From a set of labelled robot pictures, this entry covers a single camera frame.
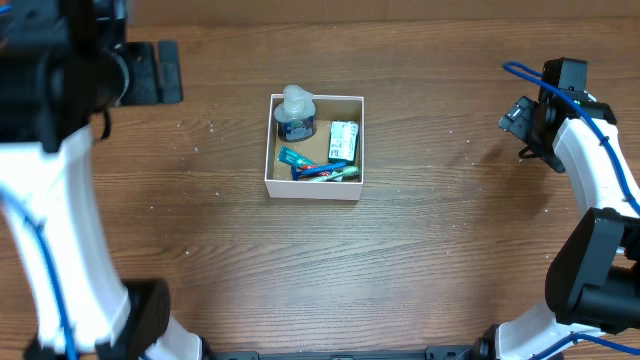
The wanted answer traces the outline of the green red toothpaste tube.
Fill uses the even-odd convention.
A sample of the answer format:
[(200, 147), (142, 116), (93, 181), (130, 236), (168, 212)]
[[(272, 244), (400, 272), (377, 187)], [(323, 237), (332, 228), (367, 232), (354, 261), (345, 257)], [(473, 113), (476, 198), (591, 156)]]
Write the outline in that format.
[(297, 169), (310, 169), (317, 167), (317, 164), (310, 159), (304, 157), (298, 152), (286, 147), (282, 146), (280, 152), (278, 154), (278, 160), (281, 163), (287, 164), (289, 166), (295, 167)]

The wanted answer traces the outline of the blue disposable razor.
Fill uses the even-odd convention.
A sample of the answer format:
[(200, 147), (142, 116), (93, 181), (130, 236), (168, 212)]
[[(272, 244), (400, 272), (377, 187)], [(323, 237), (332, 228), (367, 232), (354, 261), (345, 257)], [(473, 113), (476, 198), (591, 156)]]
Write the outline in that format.
[(346, 166), (345, 162), (332, 163), (328, 165), (303, 165), (301, 167), (291, 167), (292, 179), (298, 181), (301, 177), (328, 176), (334, 171)]

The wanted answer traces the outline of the white green toothbrush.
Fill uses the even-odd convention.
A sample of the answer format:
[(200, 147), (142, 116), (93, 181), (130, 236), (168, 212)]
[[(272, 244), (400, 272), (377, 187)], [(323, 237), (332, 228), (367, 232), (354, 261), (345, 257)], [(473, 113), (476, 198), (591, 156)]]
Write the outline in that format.
[(357, 166), (347, 166), (339, 171), (333, 171), (330, 175), (318, 176), (311, 179), (311, 182), (327, 182), (335, 180), (337, 178), (353, 177), (360, 174), (360, 169)]

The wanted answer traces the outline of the green white soap bar pack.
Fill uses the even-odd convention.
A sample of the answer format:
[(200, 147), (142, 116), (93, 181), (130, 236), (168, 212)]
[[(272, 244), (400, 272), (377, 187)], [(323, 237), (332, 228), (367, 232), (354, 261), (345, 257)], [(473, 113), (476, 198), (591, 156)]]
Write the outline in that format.
[(328, 147), (330, 163), (345, 162), (348, 165), (355, 163), (359, 130), (359, 124), (356, 122), (333, 121), (331, 123)]

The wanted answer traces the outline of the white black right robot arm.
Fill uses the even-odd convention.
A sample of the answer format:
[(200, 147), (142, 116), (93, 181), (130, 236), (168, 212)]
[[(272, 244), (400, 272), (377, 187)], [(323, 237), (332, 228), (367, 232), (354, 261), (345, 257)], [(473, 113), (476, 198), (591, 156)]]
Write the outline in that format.
[(552, 260), (544, 298), (516, 319), (488, 328), (465, 359), (560, 359), (588, 341), (637, 355), (605, 340), (639, 326), (639, 186), (618, 142), (611, 107), (586, 89), (588, 64), (561, 57), (542, 71), (509, 61), (507, 72), (538, 85), (499, 120), (539, 158), (568, 175), (582, 218)]

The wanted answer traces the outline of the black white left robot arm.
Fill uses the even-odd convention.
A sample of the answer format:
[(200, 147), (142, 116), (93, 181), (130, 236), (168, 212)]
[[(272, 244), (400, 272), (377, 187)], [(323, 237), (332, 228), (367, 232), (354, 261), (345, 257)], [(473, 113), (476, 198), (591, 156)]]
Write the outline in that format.
[(1, 209), (34, 299), (27, 359), (207, 359), (161, 279), (122, 280), (92, 179), (93, 116), (183, 99), (177, 45), (130, 42), (120, 0), (1, 8)]

